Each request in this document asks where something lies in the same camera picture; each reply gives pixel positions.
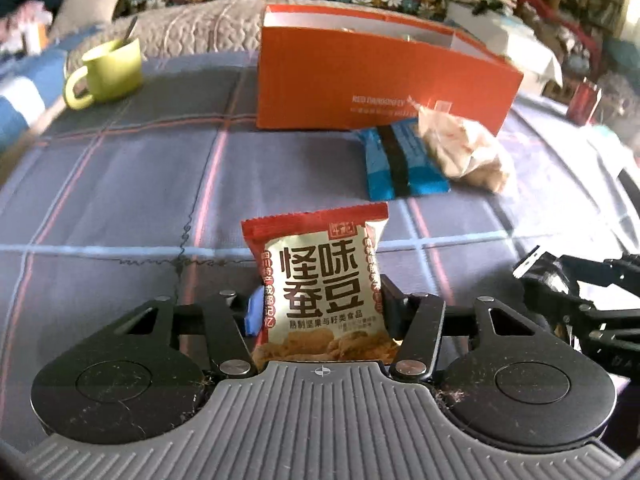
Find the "red snack bag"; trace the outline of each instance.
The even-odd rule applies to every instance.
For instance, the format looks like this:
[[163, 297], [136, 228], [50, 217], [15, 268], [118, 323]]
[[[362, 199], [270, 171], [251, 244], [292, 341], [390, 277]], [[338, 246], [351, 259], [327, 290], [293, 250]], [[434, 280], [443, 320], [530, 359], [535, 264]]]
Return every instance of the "red snack bag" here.
[[375, 253], [387, 220], [386, 203], [374, 203], [242, 222], [265, 285], [258, 367], [275, 358], [384, 359], [395, 347]]

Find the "gray ribbed plate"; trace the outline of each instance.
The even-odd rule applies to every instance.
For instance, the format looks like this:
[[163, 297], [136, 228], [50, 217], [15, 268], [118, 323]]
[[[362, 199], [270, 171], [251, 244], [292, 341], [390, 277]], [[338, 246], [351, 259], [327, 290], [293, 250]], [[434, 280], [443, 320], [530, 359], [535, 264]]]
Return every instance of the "gray ribbed plate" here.
[[427, 388], [365, 362], [271, 362], [222, 381], [197, 416], [162, 436], [94, 446], [53, 435], [27, 459], [58, 480], [599, 480], [622, 464], [594, 445], [545, 455], [486, 446]]

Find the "plastic bag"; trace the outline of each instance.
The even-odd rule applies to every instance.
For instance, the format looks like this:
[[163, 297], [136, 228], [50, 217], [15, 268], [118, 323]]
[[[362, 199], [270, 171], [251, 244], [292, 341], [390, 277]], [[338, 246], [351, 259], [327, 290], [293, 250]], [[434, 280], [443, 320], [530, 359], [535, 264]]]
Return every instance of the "plastic bag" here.
[[424, 106], [417, 108], [417, 134], [447, 178], [494, 193], [512, 186], [515, 168], [511, 155], [482, 124]]

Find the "blue snack bag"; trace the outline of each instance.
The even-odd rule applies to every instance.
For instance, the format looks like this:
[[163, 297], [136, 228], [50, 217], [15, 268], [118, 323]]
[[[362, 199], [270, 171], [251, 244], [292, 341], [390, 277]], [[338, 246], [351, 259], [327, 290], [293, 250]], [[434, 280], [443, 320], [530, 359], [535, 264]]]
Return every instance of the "blue snack bag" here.
[[364, 143], [369, 198], [391, 200], [449, 191], [449, 181], [415, 135], [418, 119], [359, 131]]

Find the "cardboard box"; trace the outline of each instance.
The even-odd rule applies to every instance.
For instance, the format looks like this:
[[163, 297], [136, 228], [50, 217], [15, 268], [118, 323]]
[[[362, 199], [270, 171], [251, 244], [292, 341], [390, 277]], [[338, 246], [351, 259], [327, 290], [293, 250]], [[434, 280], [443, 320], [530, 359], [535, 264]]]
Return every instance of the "cardboard box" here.
[[416, 116], [413, 100], [496, 134], [521, 81], [518, 70], [481, 43], [439, 23], [357, 9], [267, 6], [257, 125], [381, 126]]
[[519, 91], [540, 95], [549, 81], [562, 86], [562, 69], [556, 56], [523, 23], [491, 11], [474, 16], [470, 7], [453, 2], [447, 8], [447, 19], [478, 38], [494, 54], [508, 57], [524, 74]]

